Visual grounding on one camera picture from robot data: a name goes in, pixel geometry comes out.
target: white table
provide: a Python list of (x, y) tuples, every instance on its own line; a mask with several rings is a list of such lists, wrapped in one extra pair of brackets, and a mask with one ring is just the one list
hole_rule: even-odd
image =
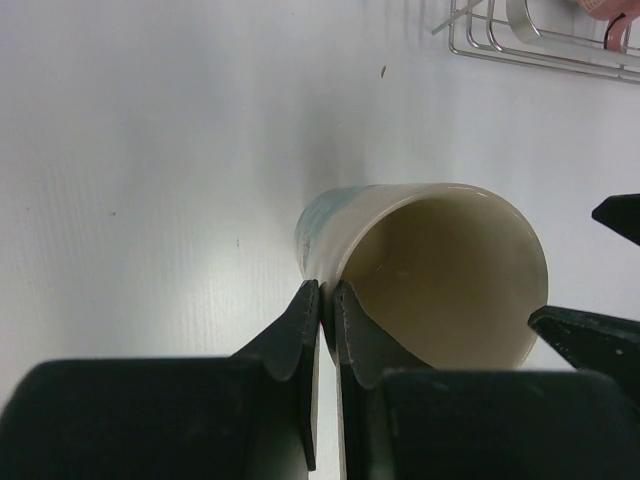
[(538, 231), (550, 303), (640, 318), (640, 251), (590, 219), (640, 191), (640, 90), (419, 46), (404, 3), (4, 2), (0, 398), (51, 358), (232, 353), (296, 291), (295, 222), (338, 185), (490, 189)]

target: dish rack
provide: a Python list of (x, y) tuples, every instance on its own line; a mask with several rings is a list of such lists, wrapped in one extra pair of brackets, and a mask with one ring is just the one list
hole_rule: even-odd
[[(547, 15), (550, 26), (534, 22), (534, 4), (560, 8), (563, 15)], [(560, 24), (560, 17), (569, 21)], [(606, 22), (591, 19), (570, 0), (451, 0), (449, 18), (432, 33), (447, 27), (456, 55), (640, 83), (640, 48), (631, 28), (622, 53), (605, 50)]]

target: wire rack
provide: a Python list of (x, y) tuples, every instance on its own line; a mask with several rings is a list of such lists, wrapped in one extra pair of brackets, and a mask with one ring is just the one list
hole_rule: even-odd
[(605, 50), (599, 39), (606, 22), (588, 18), (568, 0), (547, 1), (564, 2), (580, 25), (555, 22), (543, 28), (532, 20), (527, 0), (451, 0), (449, 19), (432, 33), (448, 25), (449, 49), (457, 55), (640, 83), (640, 48), (634, 46), (631, 28), (622, 53)]

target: white surface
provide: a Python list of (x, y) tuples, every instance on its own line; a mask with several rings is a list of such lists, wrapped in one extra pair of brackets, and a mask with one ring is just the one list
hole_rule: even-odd
[(0, 397), (48, 358), (233, 352), (293, 295), (296, 219), (336, 185), (492, 190), (537, 230), (551, 303), (640, 318), (640, 251), (590, 220), (639, 190), (640, 90), (419, 47), (419, 3), (3, 2)]

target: table surface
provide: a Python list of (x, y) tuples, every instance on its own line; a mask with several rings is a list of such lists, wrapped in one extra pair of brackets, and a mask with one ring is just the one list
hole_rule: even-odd
[[(640, 251), (590, 219), (640, 187), (640, 90), (420, 44), (419, 8), (4, 2), (0, 399), (45, 359), (232, 353), (296, 291), (296, 220), (335, 186), (492, 190), (538, 232), (551, 304), (640, 318)], [(543, 344), (526, 366), (566, 368)]]

